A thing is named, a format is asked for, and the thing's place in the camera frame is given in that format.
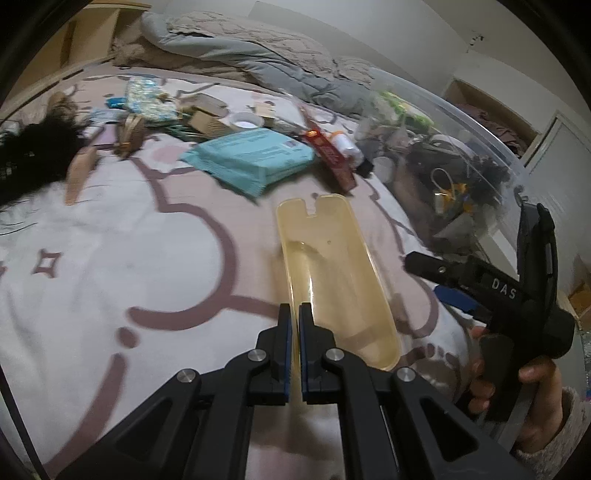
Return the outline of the person right hand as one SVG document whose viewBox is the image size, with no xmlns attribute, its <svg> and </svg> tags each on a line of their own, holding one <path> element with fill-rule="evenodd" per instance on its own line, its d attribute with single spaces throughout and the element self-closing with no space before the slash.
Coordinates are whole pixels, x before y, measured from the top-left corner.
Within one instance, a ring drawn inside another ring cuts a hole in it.
<svg viewBox="0 0 591 480">
<path fill-rule="evenodd" d="M 509 449 L 534 454 L 562 429 L 562 377 L 556 363 L 521 338 L 475 326 L 481 357 L 473 364 L 468 412 L 481 419 Z"/>
</svg>

